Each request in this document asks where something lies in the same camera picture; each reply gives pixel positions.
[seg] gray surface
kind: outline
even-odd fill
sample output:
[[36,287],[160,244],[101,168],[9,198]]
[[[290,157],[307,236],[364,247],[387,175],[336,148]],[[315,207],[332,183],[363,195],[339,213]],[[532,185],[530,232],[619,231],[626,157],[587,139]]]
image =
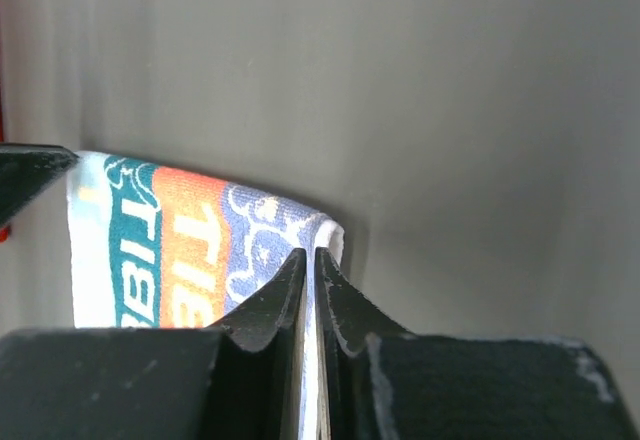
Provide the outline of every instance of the gray surface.
[[[13,140],[269,188],[420,332],[564,333],[640,416],[640,0],[0,0]],[[71,322],[64,191],[0,327]]]

